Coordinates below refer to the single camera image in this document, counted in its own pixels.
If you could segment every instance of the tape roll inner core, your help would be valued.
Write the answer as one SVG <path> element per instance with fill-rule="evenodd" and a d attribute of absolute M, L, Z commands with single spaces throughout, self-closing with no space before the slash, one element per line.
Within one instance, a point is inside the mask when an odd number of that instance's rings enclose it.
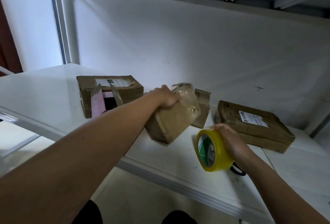
<path fill-rule="evenodd" d="M 202 134 L 198 140 L 198 154 L 204 165 L 212 167 L 216 161 L 216 149 L 211 137 Z"/>

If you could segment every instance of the scuff mark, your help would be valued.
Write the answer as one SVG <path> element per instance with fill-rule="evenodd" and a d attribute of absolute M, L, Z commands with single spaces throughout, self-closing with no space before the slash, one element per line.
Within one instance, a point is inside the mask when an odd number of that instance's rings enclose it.
<path fill-rule="evenodd" d="M 258 91 L 260 91 L 260 89 L 264 89 L 264 88 L 260 88 L 260 87 L 258 87 L 258 86 L 254 86 L 254 87 L 257 88 Z"/>

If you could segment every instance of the forearm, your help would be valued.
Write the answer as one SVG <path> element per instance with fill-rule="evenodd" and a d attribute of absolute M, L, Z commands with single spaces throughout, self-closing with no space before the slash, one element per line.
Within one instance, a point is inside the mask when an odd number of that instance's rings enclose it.
<path fill-rule="evenodd" d="M 151 92 L 113 109 L 2 177 L 2 223 L 71 223 L 161 99 Z"/>
<path fill-rule="evenodd" d="M 277 224 L 329 223 L 257 155 L 246 161 L 245 171 Z"/>

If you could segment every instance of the human hand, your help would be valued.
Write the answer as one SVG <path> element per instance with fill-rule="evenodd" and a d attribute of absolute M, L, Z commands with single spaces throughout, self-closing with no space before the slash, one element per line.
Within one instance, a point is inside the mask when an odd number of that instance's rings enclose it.
<path fill-rule="evenodd" d="M 233 155 L 237 165 L 246 172 L 247 163 L 256 156 L 256 154 L 230 126 L 219 123 L 213 125 L 212 128 L 216 129 L 221 134 L 226 149 Z"/>
<path fill-rule="evenodd" d="M 166 85 L 162 85 L 161 88 L 155 88 L 151 93 L 159 97 L 160 106 L 162 107 L 170 107 L 181 98 L 180 94 L 173 93 Z"/>

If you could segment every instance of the packing tape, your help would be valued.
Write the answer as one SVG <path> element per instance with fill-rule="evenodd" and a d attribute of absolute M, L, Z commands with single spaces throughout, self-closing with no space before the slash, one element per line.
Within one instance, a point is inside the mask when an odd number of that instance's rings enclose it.
<path fill-rule="evenodd" d="M 234 162 L 224 146 L 222 136 L 215 129 L 202 129 L 196 138 L 194 149 L 205 171 L 229 169 Z"/>

